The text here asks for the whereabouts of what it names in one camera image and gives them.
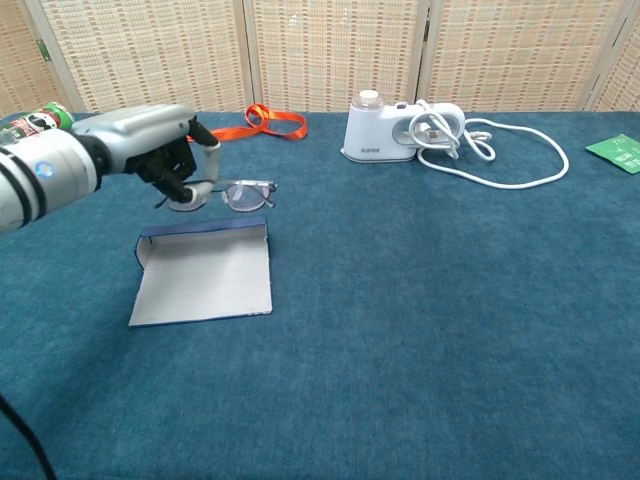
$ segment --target green card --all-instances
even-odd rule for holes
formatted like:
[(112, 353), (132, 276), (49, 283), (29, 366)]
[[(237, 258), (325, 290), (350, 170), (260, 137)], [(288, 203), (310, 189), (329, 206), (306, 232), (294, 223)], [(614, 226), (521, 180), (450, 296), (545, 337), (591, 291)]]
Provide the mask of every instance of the green card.
[(629, 173), (640, 172), (640, 142), (626, 135), (618, 135), (600, 143), (589, 145), (587, 150), (606, 158)]

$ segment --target robotic arm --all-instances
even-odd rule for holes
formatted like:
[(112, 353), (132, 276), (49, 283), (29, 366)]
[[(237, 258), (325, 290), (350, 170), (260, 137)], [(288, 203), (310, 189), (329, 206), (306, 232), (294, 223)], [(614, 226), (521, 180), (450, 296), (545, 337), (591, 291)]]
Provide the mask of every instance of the robotic arm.
[(196, 170), (187, 135), (217, 168), (218, 140), (181, 105), (123, 108), (0, 146), (0, 232), (89, 195), (104, 175), (135, 173), (174, 202), (199, 201), (184, 184)]

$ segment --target woven room divider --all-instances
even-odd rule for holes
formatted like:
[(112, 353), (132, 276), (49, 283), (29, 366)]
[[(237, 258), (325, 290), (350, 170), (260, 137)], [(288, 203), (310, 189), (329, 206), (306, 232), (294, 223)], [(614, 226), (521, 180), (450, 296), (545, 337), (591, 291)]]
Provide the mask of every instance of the woven room divider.
[(553, 111), (579, 108), (622, 0), (443, 3), (419, 96), (469, 111)]
[(233, 2), (44, 0), (42, 6), (88, 111), (143, 103), (240, 111), (252, 101), (244, 19)]
[(257, 96), (300, 111), (346, 111), (368, 88), (413, 101), (429, 3), (245, 0)]
[(622, 47), (594, 110), (640, 111), (640, 17)]
[(65, 102), (29, 28), (21, 0), (0, 0), (0, 118)]

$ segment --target blue tablecloth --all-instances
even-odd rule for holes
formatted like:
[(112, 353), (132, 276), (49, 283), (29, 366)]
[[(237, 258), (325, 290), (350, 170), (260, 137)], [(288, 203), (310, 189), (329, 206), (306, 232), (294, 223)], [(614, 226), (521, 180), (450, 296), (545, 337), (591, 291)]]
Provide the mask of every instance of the blue tablecloth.
[[(279, 185), (269, 316), (127, 326), (140, 230), (236, 215), (219, 198), (185, 216), (110, 177), (0, 236), (1, 391), (60, 477), (637, 478), (640, 176), (584, 147), (638, 138), (640, 114), (486, 116), (551, 135), (568, 175), (511, 192), (352, 163), (346, 114), (224, 144), (221, 176)], [(561, 166), (526, 134), (492, 143), (493, 164), (467, 147), (459, 166)], [(0, 478), (38, 475), (0, 419)]]

